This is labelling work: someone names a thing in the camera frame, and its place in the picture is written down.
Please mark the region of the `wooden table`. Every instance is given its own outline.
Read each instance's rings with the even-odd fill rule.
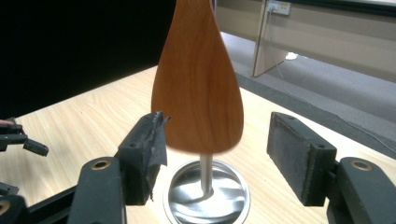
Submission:
[[[84,163],[113,156],[136,122],[150,112],[155,71],[156,67],[150,68],[17,118],[30,138],[49,147],[49,155],[37,156],[21,145],[8,147],[0,154],[0,181],[18,186],[28,205],[76,185]],[[328,222],[326,207],[303,207],[267,155],[272,111],[297,117],[327,139],[338,148],[337,160],[354,156],[372,161],[396,183],[395,160],[249,91],[241,92],[245,110],[242,139],[233,150],[214,159],[227,162],[246,179],[251,196],[246,223]],[[154,201],[128,207],[129,222],[168,223],[163,210],[165,183],[179,166],[196,159],[198,155],[168,148],[168,166],[158,175]]]

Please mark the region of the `cable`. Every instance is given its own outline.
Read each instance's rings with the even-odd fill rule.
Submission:
[[[273,34],[272,34],[272,26],[273,26],[273,24],[272,24],[272,13],[273,13],[274,10],[275,10],[275,8],[274,8],[274,7],[271,7],[271,8],[269,9],[269,11],[268,11],[268,12],[269,12],[269,13],[268,13],[268,23],[269,23],[268,33],[269,33],[269,37],[270,37],[270,48],[269,48],[269,49],[270,49],[271,57],[272,57],[272,59],[274,60],[274,62],[276,62],[275,54],[274,54],[274,51],[273,51],[273,47],[274,47],[274,46],[273,46]],[[288,95],[290,95],[290,96],[292,96],[292,97],[295,97],[295,98],[297,98],[297,99],[299,99],[299,100],[301,100],[301,101],[303,101],[303,102],[306,102],[307,104],[312,105],[313,107],[317,107],[317,106],[311,104],[310,102],[308,102],[305,98],[300,97],[300,96],[293,95],[293,94],[289,91],[289,89],[288,89],[288,88],[286,87],[286,85],[285,85],[285,82],[286,82],[286,81],[285,81],[285,78],[283,77],[283,74],[282,74],[282,72],[280,71],[280,68],[279,68],[279,65],[278,65],[277,62],[276,62],[276,70],[277,70],[277,72],[279,73],[280,78],[282,79],[282,87],[283,87],[284,91],[285,91]],[[351,123],[351,122],[349,122],[349,121],[347,121],[347,120],[341,118],[341,117],[340,117],[339,115],[337,115],[337,114],[334,114],[334,115],[335,115],[337,118],[339,118],[340,120],[342,120],[343,122],[345,122],[347,125],[349,125],[349,126],[355,128],[355,129],[357,129],[357,130],[359,130],[359,131],[361,131],[361,132],[363,132],[363,133],[366,133],[366,134],[370,135],[370,136],[373,137],[379,144],[381,144],[383,147],[387,148],[388,150],[390,150],[391,152],[393,152],[394,154],[396,154],[396,150],[395,150],[395,149],[393,149],[392,147],[388,146],[386,143],[384,143],[381,139],[379,139],[379,138],[378,138],[377,136],[375,136],[374,134],[365,131],[363,128],[358,127],[358,126],[356,126],[355,124],[353,124],[353,123]]]

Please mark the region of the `gray floor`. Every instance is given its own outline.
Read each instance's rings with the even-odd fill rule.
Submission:
[[[251,77],[254,42],[222,36],[242,88],[396,159],[396,83],[304,56]]]

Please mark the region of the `wood grain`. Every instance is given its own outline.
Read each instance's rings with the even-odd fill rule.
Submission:
[[[178,0],[155,78],[151,110],[171,120],[168,146],[203,154],[240,140],[244,114],[211,0]]]
[[[150,112],[155,73],[156,67],[17,118],[30,138],[49,147],[49,155],[37,156],[21,145],[8,147],[0,153],[0,181],[18,186],[28,205],[76,185],[84,163],[113,156],[137,121]],[[214,160],[228,163],[247,181],[251,204],[245,223],[328,223],[326,207],[302,206],[266,154],[272,111],[292,115],[320,134],[338,148],[337,160],[352,156],[374,162],[396,184],[395,160],[254,93],[241,89],[241,95],[242,138],[235,150],[216,154]],[[169,223],[163,210],[165,186],[178,167],[197,156],[170,147],[167,154],[168,166],[157,177],[154,201],[128,206],[129,223]]]

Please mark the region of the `black background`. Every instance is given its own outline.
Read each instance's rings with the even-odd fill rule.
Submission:
[[[0,5],[0,119],[156,65],[175,0]]]

